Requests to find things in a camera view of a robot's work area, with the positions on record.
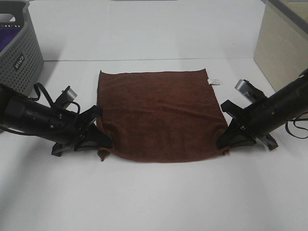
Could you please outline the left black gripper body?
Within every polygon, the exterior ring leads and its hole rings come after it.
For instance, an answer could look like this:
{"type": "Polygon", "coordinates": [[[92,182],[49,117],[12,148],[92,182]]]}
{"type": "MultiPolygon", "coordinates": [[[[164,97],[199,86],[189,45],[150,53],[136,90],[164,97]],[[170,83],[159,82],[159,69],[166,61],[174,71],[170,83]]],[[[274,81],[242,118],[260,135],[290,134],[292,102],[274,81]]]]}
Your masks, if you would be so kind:
{"type": "Polygon", "coordinates": [[[93,106],[81,114],[63,110],[61,115],[61,118],[51,122],[59,127],[50,130],[49,139],[60,144],[76,144],[81,133],[90,125],[95,125],[94,122],[103,115],[103,111],[93,106]]]}

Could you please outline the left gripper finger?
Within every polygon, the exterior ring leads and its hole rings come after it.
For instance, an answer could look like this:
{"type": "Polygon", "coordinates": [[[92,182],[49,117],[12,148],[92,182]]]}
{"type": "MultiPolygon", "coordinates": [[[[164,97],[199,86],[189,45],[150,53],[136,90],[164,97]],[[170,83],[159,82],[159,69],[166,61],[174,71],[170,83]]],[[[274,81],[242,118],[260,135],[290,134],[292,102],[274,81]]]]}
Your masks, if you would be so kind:
{"type": "Polygon", "coordinates": [[[72,150],[72,147],[68,147],[68,146],[62,145],[60,143],[56,143],[52,147],[51,155],[62,156],[63,152],[67,152],[67,151],[70,151],[70,150],[72,150]]]}
{"type": "Polygon", "coordinates": [[[98,150],[100,148],[112,148],[113,141],[110,137],[100,131],[96,125],[90,125],[81,133],[74,145],[74,151],[98,150]]]}

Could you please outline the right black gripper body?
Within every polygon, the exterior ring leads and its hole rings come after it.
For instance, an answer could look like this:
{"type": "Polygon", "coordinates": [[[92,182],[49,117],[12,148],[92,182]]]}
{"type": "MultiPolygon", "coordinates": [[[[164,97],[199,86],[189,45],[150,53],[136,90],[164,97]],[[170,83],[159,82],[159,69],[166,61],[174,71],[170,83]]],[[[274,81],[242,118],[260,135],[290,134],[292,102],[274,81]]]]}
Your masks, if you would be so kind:
{"type": "Polygon", "coordinates": [[[277,111],[277,98],[275,96],[265,97],[257,102],[254,102],[246,108],[241,108],[230,100],[225,101],[221,105],[223,112],[232,117],[230,124],[238,124],[244,128],[252,136],[264,136],[274,130],[274,125],[277,124],[275,114],[277,111]]]}

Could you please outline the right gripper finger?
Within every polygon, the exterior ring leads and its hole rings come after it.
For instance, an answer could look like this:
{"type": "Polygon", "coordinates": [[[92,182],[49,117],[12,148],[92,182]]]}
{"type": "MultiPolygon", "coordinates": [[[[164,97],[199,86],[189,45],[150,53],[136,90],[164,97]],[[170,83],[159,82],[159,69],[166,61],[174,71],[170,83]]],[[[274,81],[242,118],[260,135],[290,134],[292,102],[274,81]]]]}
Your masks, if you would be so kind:
{"type": "Polygon", "coordinates": [[[264,136],[257,136],[257,138],[265,145],[267,148],[272,151],[278,147],[276,140],[270,135],[266,134],[264,136]]]}
{"type": "Polygon", "coordinates": [[[253,145],[255,145],[255,137],[247,132],[245,127],[241,128],[238,124],[230,124],[216,141],[216,147],[218,149],[253,145]]]}

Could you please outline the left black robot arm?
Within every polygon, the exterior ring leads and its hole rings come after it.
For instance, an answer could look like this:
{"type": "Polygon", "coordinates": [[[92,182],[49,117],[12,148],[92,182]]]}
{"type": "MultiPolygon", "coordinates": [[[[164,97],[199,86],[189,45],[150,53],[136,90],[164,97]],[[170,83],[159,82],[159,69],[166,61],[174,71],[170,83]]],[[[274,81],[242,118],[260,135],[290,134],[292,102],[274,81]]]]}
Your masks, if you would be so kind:
{"type": "Polygon", "coordinates": [[[81,112],[76,93],[67,87],[53,101],[45,87],[36,83],[36,97],[27,97],[5,85],[0,86],[0,128],[22,136],[53,141],[51,154],[111,148],[112,139],[95,125],[103,115],[98,106],[81,112]]]}

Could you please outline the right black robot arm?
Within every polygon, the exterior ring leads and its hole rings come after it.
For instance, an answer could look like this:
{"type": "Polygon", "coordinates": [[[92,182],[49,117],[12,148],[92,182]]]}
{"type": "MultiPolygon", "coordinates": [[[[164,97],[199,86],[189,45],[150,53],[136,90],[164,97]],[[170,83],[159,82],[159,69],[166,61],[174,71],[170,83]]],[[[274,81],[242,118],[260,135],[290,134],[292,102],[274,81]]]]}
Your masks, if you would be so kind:
{"type": "Polygon", "coordinates": [[[269,150],[274,150],[278,144],[270,133],[308,111],[307,70],[270,97],[245,79],[239,80],[235,89],[251,104],[246,108],[230,100],[221,104],[222,111],[230,115],[232,120],[216,141],[218,149],[252,146],[256,140],[260,140],[269,150]]]}

